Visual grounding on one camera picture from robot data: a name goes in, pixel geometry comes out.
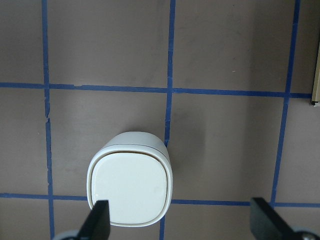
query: grid square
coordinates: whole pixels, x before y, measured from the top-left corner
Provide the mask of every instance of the grid square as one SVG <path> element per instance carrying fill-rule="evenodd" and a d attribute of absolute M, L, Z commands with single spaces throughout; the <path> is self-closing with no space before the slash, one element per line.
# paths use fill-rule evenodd
<path fill-rule="evenodd" d="M 48 2 L 55 84 L 166 87 L 169 0 Z"/>
<path fill-rule="evenodd" d="M 0 192 L 48 194 L 44 92 L 0 88 Z"/>
<path fill-rule="evenodd" d="M 301 1 L 292 93 L 312 93 L 319 46 L 320 1 Z"/>
<path fill-rule="evenodd" d="M 89 163 L 117 134 L 164 139 L 163 93 L 52 90 L 50 102 L 54 194 L 86 196 Z"/>
<path fill-rule="evenodd" d="M 276 207 L 275 210 L 290 227 L 312 230 L 320 235 L 320 208 Z"/>
<path fill-rule="evenodd" d="M 290 99 L 277 202 L 320 203 L 320 111 L 309 99 Z"/>
<path fill-rule="evenodd" d="M 175 94 L 173 199 L 270 199 L 283 99 Z"/>
<path fill-rule="evenodd" d="M 284 92 L 294 1 L 177 1 L 174 87 Z"/>
<path fill-rule="evenodd" d="M 90 212 L 87 201 L 54 201 L 54 222 L 56 234 L 69 230 L 79 230 Z M 159 223 L 147 227 L 111 226 L 110 240 L 157 240 Z"/>
<path fill-rule="evenodd" d="M 48 200 L 0 198 L 0 239 L 50 239 Z"/>
<path fill-rule="evenodd" d="M 40 0 L 0 1 L 0 81 L 42 83 Z"/>
<path fill-rule="evenodd" d="M 247 206 L 171 205 L 164 239 L 253 240 Z"/>

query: white container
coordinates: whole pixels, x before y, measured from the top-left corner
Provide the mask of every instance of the white container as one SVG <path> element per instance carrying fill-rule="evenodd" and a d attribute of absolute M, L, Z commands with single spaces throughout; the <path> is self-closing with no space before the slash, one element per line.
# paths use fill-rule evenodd
<path fill-rule="evenodd" d="M 164 143 L 147 132 L 124 132 L 91 160 L 86 179 L 90 208 L 109 200 L 110 224 L 144 227 L 167 212 L 173 174 Z"/>

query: blue tape line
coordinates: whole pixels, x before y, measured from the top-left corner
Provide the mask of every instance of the blue tape line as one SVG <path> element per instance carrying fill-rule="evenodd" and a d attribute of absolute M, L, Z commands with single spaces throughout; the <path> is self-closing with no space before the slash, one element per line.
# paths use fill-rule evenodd
<path fill-rule="evenodd" d="M 6 199 L 48 199 L 48 195 L 38 194 L 19 194 L 19 193 L 0 193 L 0 198 Z"/>
<path fill-rule="evenodd" d="M 283 152 L 285 132 L 286 132 L 286 123 L 287 123 L 288 107 L 289 107 L 289 100 L 290 100 L 290 89 L 291 89 L 292 75 L 293 75 L 294 62 L 295 62 L 295 50 L 296 50 L 296 41 L 297 41 L 297 33 L 298 33 L 299 11 L 300 11 L 300 0 L 295 0 L 291 44 L 290 44 L 290 55 L 289 55 L 288 72 L 287 72 L 287 79 L 286 79 L 286 85 L 285 85 L 286 95 L 283 100 L 280 134 L 279 134 L 278 149 L 276 154 L 276 161 L 275 161 L 275 168 L 274 168 L 274 175 L 273 175 L 271 200 L 270 200 L 270 205 L 273 208 L 275 207 L 275 202 L 276 202 L 279 173 L 280 173 L 282 152 Z"/>
<path fill-rule="evenodd" d="M 45 141 L 46 141 L 46 166 L 48 181 L 48 207 L 50 238 L 55 236 L 54 200 L 53 200 L 53 178 L 52 178 L 52 156 L 51 156 L 51 123 L 50 112 L 50 86 L 49 86 L 49 60 L 48 60 L 48 2 L 41 1 L 42 11 L 42 51 L 43 51 L 43 83 L 44 83 L 44 108 L 45 117 Z"/>
<path fill-rule="evenodd" d="M 172 199 L 171 203 L 172 204 L 189 204 L 189 205 L 250 206 L 249 201 L 214 201 L 214 200 Z"/>
<path fill-rule="evenodd" d="M 164 215 L 160 220 L 159 240 L 165 239 L 165 224 L 166 224 L 166 215 Z"/>
<path fill-rule="evenodd" d="M 65 196 L 65 195 L 54 195 L 54 200 L 72 200 L 72 201 L 87 201 L 86 196 Z"/>
<path fill-rule="evenodd" d="M 320 208 L 320 203 L 276 202 L 274 206 L 284 208 Z"/>
<path fill-rule="evenodd" d="M 290 93 L 289 97 L 292 99 L 311 99 L 312 94 L 309 94 L 309 93 Z"/>
<path fill-rule="evenodd" d="M 167 95 L 164 123 L 164 144 L 167 147 L 170 140 L 172 94 L 173 94 L 173 57 L 175 39 L 176 0 L 170 1 L 169 37 L 168 37 L 168 66 L 167 66 Z"/>
<path fill-rule="evenodd" d="M 0 82 L 0 88 L 14 88 L 14 89 L 44 89 L 43 84 L 37 83 L 23 83 L 23 82 Z"/>
<path fill-rule="evenodd" d="M 73 84 L 50 84 L 51 89 L 64 90 L 92 90 L 92 91 L 114 91 L 114 92 L 136 92 L 136 93 L 167 93 L 166 88 L 140 87 L 140 86 L 103 86 L 103 85 L 81 85 Z"/>
<path fill-rule="evenodd" d="M 284 98 L 284 92 L 277 91 L 244 91 L 244 90 L 220 90 L 220 89 L 191 89 L 174 88 L 176 94 L 206 94 L 206 95 L 228 95 L 228 96 L 252 96 L 252 97 L 276 97 Z"/>

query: white lid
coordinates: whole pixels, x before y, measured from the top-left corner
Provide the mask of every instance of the white lid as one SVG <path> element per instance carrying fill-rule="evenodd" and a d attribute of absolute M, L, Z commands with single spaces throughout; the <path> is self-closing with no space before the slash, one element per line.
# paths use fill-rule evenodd
<path fill-rule="evenodd" d="M 109 200 L 110 221 L 142 224 L 162 212 L 167 198 L 167 175 L 154 157 L 135 152 L 115 152 L 101 158 L 91 178 L 93 204 Z"/>

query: metal screw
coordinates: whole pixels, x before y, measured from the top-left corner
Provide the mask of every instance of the metal screw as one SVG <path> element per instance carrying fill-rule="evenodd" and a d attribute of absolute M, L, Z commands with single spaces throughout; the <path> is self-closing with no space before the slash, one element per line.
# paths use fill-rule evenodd
<path fill-rule="evenodd" d="M 302 240 L 316 240 L 316 238 L 310 233 L 304 233 L 302 234 Z"/>

